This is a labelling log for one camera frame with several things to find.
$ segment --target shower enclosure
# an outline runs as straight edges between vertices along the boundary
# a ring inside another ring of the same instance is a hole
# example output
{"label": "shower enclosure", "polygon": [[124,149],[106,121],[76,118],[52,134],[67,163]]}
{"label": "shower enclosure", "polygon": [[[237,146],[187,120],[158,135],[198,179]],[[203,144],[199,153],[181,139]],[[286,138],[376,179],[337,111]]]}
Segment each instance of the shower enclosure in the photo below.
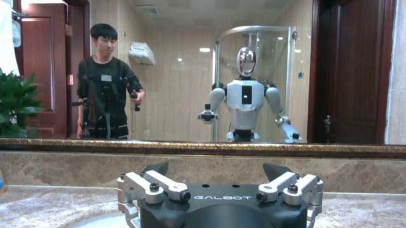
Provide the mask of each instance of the shower enclosure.
{"label": "shower enclosure", "polygon": [[[257,51],[257,68],[254,79],[265,85],[274,84],[281,91],[283,114],[289,113],[290,94],[290,62],[291,62],[291,27],[242,26],[223,32],[215,42],[214,50],[214,83],[227,85],[238,78],[237,53],[242,47]],[[226,141],[231,130],[230,113],[222,104],[218,109],[219,120],[211,127],[211,140]],[[259,142],[278,143],[282,141],[275,116],[267,101],[257,119]]]}

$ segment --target man's hair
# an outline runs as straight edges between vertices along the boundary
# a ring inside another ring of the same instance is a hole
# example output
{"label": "man's hair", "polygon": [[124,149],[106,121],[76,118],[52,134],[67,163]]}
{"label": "man's hair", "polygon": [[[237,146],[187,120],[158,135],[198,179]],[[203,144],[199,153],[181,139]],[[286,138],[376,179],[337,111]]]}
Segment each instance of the man's hair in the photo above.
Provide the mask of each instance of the man's hair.
{"label": "man's hair", "polygon": [[90,29],[90,35],[98,39],[103,37],[106,39],[118,40],[118,33],[110,24],[95,24]]}

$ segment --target name badge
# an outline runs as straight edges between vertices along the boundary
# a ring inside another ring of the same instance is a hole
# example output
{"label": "name badge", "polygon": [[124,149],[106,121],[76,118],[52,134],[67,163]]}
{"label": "name badge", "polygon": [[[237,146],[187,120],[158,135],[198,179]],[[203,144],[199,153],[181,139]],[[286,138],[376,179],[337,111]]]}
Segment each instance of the name badge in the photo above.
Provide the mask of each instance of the name badge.
{"label": "name badge", "polygon": [[111,82],[112,81],[112,76],[111,75],[102,75],[102,81],[103,82]]}

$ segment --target mirror frame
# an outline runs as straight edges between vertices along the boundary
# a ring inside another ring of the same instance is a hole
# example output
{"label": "mirror frame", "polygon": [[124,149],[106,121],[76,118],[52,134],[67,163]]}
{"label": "mirror frame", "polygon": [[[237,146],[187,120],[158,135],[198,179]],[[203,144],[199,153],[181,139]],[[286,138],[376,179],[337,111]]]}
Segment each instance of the mirror frame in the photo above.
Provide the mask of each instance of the mirror frame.
{"label": "mirror frame", "polygon": [[402,145],[202,143],[0,138],[0,151],[406,159]]}

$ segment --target man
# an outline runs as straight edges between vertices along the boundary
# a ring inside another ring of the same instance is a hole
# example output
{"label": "man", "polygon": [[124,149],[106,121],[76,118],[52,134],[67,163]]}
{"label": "man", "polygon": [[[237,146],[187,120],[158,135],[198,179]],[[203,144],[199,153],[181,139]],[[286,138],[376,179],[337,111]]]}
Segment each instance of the man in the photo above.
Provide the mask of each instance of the man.
{"label": "man", "polygon": [[83,136],[82,124],[88,123],[91,138],[126,139],[128,136],[126,107],[126,91],[136,95],[134,103],[139,105],[146,92],[139,79],[128,65],[114,57],[118,33],[108,24],[96,24],[91,30],[96,54],[79,64],[79,101],[88,101],[88,115],[79,106],[78,138]]}

